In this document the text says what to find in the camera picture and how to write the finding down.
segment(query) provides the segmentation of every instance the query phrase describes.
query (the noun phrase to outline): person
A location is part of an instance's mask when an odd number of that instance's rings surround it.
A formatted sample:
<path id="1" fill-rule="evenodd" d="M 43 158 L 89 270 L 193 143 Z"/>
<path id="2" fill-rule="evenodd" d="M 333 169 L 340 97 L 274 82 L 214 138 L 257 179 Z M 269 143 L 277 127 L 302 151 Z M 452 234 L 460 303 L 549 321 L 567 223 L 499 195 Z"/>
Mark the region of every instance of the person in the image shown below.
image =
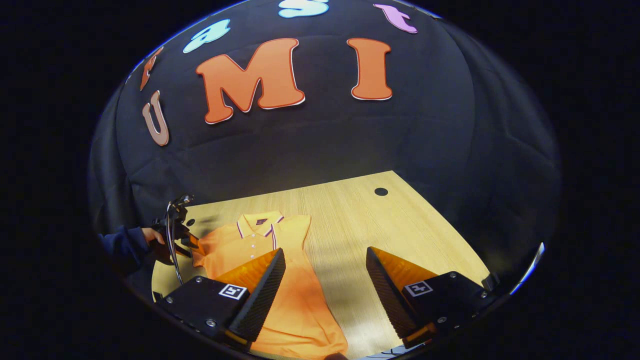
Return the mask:
<path id="1" fill-rule="evenodd" d="M 150 251 L 151 241 L 157 240 L 164 245 L 162 234 L 150 227 L 127 230 L 124 226 L 120 226 L 116 233 L 99 234 L 99 237 L 115 266 L 123 275 L 129 275 L 142 266 L 144 257 Z"/>

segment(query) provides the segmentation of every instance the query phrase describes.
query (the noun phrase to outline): shirt collar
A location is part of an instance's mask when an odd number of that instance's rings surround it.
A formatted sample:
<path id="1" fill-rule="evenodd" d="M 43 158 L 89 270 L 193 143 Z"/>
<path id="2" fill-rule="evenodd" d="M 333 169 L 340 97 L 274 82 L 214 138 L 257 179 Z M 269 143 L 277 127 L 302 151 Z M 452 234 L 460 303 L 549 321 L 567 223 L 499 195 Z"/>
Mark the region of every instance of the shirt collar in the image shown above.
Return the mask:
<path id="1" fill-rule="evenodd" d="M 236 222 L 238 233 L 244 239 L 251 234 L 267 236 L 271 232 L 271 224 L 280 222 L 284 216 L 279 211 L 269 211 L 267 213 L 240 215 Z"/>

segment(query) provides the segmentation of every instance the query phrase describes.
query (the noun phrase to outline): orange polo shirt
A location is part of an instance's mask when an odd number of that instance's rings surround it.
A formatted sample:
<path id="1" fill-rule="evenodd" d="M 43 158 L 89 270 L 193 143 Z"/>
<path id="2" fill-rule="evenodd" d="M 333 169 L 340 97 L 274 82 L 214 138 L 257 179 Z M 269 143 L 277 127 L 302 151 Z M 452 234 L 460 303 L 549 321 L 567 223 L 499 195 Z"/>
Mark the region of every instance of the orange polo shirt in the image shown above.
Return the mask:
<path id="1" fill-rule="evenodd" d="M 215 279 L 269 251 L 284 250 L 287 270 L 253 350 L 313 360 L 347 352 L 347 339 L 304 251 L 310 223 L 311 216 L 285 218 L 279 211 L 241 215 L 200 239 L 205 256 L 193 253 L 193 266 L 204 266 Z"/>

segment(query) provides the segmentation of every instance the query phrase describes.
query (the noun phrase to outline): orange letter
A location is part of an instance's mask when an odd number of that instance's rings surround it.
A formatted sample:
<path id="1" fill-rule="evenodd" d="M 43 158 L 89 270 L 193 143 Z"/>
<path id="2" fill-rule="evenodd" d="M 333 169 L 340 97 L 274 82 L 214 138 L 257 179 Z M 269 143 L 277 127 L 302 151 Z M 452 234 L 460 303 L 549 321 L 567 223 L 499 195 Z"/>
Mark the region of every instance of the orange letter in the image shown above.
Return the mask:
<path id="1" fill-rule="evenodd" d="M 145 69 L 142 70 L 142 83 L 140 83 L 140 91 L 145 88 L 147 81 L 149 81 L 149 71 L 151 71 L 151 69 L 154 67 L 154 64 L 156 63 L 156 56 L 162 51 L 162 49 L 164 49 L 164 46 L 158 49 L 158 51 L 156 51 L 151 59 L 149 59 L 149 61 L 147 61 L 147 63 L 145 64 Z"/>
<path id="2" fill-rule="evenodd" d="M 196 68 L 204 79 L 204 90 L 209 105 L 205 115 L 207 124 L 229 119 L 234 110 L 222 98 L 224 91 L 242 111 L 251 110 L 255 89 L 262 80 L 262 97 L 258 106 L 263 109 L 282 108 L 300 104 L 305 93 L 296 87 L 291 54 L 298 46 L 294 38 L 280 38 L 258 46 L 243 70 L 226 54 L 215 56 Z"/>
<path id="3" fill-rule="evenodd" d="M 355 49 L 358 56 L 358 84 L 351 89 L 351 95 L 360 100 L 391 98 L 385 68 L 385 54 L 391 51 L 391 47 L 368 38 L 350 38 L 347 44 Z"/>
<path id="4" fill-rule="evenodd" d="M 147 128 L 149 129 L 149 133 L 151 137 L 154 139 L 156 144 L 160 146 L 165 146 L 169 142 L 169 129 L 166 127 L 166 121 L 164 121 L 164 115 L 162 114 L 162 109 L 160 108 L 160 91 L 154 92 L 151 95 L 151 105 L 154 107 L 154 111 L 156 113 L 156 118 L 158 119 L 158 124 L 160 125 L 160 131 L 156 130 L 153 121 L 151 121 L 151 114 L 149 113 L 149 103 L 142 108 L 142 116 L 145 117 L 145 122 L 147 122 Z"/>

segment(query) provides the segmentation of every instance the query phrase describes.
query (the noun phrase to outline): letter m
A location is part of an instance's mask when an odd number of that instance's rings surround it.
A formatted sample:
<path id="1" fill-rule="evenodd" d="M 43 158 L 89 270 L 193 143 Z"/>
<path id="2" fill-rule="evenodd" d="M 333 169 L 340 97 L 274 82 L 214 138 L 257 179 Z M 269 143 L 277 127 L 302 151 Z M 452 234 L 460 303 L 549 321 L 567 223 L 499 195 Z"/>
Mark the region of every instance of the letter m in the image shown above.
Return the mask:
<path id="1" fill-rule="evenodd" d="M 196 73 L 204 80 L 209 106 L 205 121 L 215 124 L 233 116 L 234 110 L 225 104 L 222 91 L 242 112 L 249 112 L 259 81 L 262 81 L 262 97 L 258 99 L 261 108 L 268 110 L 302 103 L 305 93 L 296 87 L 291 59 L 296 46 L 298 40 L 294 38 L 267 41 L 258 46 L 246 69 L 226 54 L 201 63 Z"/>

